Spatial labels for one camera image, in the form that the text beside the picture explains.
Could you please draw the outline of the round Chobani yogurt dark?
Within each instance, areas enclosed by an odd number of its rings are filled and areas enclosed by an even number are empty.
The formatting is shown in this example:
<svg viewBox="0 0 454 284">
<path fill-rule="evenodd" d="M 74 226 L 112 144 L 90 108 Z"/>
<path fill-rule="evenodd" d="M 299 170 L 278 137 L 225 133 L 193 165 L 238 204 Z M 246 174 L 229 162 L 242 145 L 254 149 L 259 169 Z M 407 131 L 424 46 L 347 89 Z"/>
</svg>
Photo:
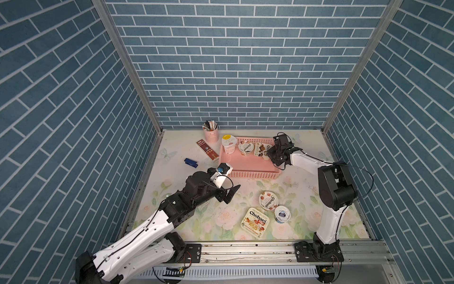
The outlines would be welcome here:
<svg viewBox="0 0 454 284">
<path fill-rule="evenodd" d="M 245 140 L 238 143 L 238 149 L 243 156 L 249 156 L 254 152 L 255 145 L 253 142 Z"/>
</svg>

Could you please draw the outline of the white yellow yogurt cup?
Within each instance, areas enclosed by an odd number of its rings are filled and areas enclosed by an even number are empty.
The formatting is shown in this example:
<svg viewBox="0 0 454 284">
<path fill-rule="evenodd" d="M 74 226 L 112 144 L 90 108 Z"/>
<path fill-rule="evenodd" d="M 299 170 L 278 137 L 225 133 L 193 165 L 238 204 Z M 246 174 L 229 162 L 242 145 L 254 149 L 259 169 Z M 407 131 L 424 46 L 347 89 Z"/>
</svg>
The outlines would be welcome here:
<svg viewBox="0 0 454 284">
<path fill-rule="evenodd" d="M 235 152 L 237 143 L 238 139 L 231 134 L 226 134 L 222 137 L 222 146 L 227 155 L 231 155 Z"/>
</svg>

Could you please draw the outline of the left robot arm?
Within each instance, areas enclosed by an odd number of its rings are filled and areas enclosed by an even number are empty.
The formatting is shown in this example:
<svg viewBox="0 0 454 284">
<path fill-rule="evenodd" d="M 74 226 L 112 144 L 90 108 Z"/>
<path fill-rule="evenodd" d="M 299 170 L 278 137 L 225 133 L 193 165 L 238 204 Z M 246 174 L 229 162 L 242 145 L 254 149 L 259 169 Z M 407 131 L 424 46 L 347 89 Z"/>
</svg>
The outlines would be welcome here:
<svg viewBox="0 0 454 284">
<path fill-rule="evenodd" d="M 190 175 L 184 188 L 163 200 L 157 211 L 139 227 L 94 254 L 82 253 L 75 264 L 78 284 L 126 284 L 149 268 L 180 260 L 186 244 L 175 228 L 192 217 L 196 208 L 212 198 L 226 204 L 239 186 L 223 183 L 232 172 L 230 164 Z"/>
</svg>

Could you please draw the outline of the square Chobani flip chocolate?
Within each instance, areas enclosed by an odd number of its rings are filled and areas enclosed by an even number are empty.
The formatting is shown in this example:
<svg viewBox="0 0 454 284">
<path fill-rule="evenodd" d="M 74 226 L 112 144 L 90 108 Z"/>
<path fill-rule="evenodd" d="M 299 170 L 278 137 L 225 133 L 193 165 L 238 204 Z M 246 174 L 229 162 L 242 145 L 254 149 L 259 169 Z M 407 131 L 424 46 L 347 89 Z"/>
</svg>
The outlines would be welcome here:
<svg viewBox="0 0 454 284">
<path fill-rule="evenodd" d="M 268 151 L 270 148 L 272 148 L 271 144 L 257 142 L 254 146 L 254 156 L 269 160 Z"/>
</svg>

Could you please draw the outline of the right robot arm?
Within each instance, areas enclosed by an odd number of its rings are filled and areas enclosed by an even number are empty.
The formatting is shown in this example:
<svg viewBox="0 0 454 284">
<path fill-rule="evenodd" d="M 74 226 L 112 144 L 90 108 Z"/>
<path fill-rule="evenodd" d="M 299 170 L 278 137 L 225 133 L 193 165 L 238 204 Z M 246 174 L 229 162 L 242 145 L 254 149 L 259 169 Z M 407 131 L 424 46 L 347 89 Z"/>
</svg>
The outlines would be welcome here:
<svg viewBox="0 0 454 284">
<path fill-rule="evenodd" d="M 323 202 L 320 226 L 314 233 L 313 241 L 300 241 L 294 245 L 296 259 L 300 263 L 338 262 L 344 257 L 341 251 L 339 231 L 347 209 L 364 195 L 359 196 L 350 172 L 356 168 L 371 177 L 371 172 L 359 166 L 345 162 L 327 162 L 304 152 L 296 147 L 290 137 L 280 132 L 273 137 L 274 145 L 268 150 L 268 157 L 273 165 L 294 166 L 312 172 L 318 177 L 319 197 Z"/>
</svg>

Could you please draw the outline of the pink plastic basket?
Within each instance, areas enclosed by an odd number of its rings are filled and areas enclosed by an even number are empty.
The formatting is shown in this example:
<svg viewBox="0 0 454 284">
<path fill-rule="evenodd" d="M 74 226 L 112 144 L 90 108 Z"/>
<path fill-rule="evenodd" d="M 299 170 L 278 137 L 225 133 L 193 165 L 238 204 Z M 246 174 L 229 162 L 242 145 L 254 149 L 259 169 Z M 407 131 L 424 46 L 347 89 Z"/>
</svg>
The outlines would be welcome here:
<svg viewBox="0 0 454 284">
<path fill-rule="evenodd" d="M 244 156 L 237 146 L 232 154 L 226 154 L 224 146 L 221 145 L 219 163 L 229 164 L 232 172 L 228 176 L 234 178 L 276 179 L 281 174 L 281 170 L 270 160 L 256 156 L 254 153 Z"/>
</svg>

